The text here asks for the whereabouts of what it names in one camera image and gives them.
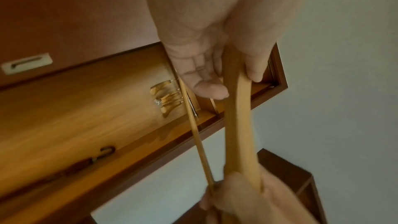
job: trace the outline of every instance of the wooden case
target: wooden case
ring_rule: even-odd
[[[157,43],[0,90],[0,222],[75,223],[192,147],[184,107],[164,118],[149,93],[172,79]],[[177,88],[171,82],[157,95]],[[286,88],[275,45],[263,81],[252,86],[252,108]],[[205,139],[223,127],[223,104],[190,97]],[[106,146],[115,153],[26,187],[95,160]]]

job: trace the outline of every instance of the hand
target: hand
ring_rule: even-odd
[[[207,224],[220,223],[215,209],[235,215],[241,224],[317,223],[290,188],[260,168],[261,193],[239,173],[232,173],[218,183],[213,196],[206,191],[199,205],[207,211]]]
[[[271,49],[300,0],[147,0],[158,35],[179,76],[202,97],[224,99],[221,55],[228,40],[259,82]]]

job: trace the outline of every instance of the wooden stick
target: wooden stick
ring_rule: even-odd
[[[260,167],[253,141],[250,91],[251,80],[246,75],[244,54],[227,45],[223,54],[223,81],[229,97],[224,100],[225,166],[224,176],[241,173],[260,191]],[[222,224],[238,224],[236,217],[223,213]]]
[[[200,139],[200,136],[199,136],[199,130],[198,130],[198,126],[196,125],[196,122],[195,122],[194,114],[192,112],[191,106],[189,105],[187,89],[185,88],[185,84],[183,83],[181,78],[178,78],[178,80],[180,82],[182,98],[184,99],[185,108],[187,109],[189,123],[191,124],[191,130],[192,130],[192,134],[194,135],[194,140],[195,140],[196,147],[198,149],[199,158],[200,158],[200,161],[203,166],[203,171],[206,176],[207,183],[209,185],[209,191],[210,191],[211,195],[214,195],[213,174],[211,173],[209,162],[207,161],[206,153],[204,152],[202,140]]]

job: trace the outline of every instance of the wooden frame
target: wooden frame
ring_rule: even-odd
[[[261,165],[293,190],[301,203],[303,203],[320,224],[327,224],[315,180],[311,173],[265,149],[261,149],[257,153],[257,156]],[[205,211],[197,203],[173,224],[205,224],[205,218]]]
[[[283,72],[282,62],[277,45],[275,45],[272,50],[269,60],[269,67],[271,69],[273,83],[272,85],[261,88],[258,92],[252,94],[252,109],[268,99],[276,96],[287,88],[287,82]],[[224,113],[221,111],[218,116],[205,121],[199,126],[199,133],[202,139],[209,137],[224,127],[223,115]],[[192,138],[192,133],[191,131],[188,131],[170,143],[157,149],[155,152],[152,152],[150,155],[146,156],[140,161],[124,169],[122,172],[112,176],[105,182],[91,187],[90,190],[85,191],[73,201],[65,204],[62,208],[57,209],[49,215],[46,215],[45,218],[40,220],[40,223],[71,224],[81,221],[87,215],[89,215],[90,212],[193,146],[194,140]],[[90,172],[94,169],[95,167],[89,167],[87,170],[83,171],[83,173],[86,171]]]

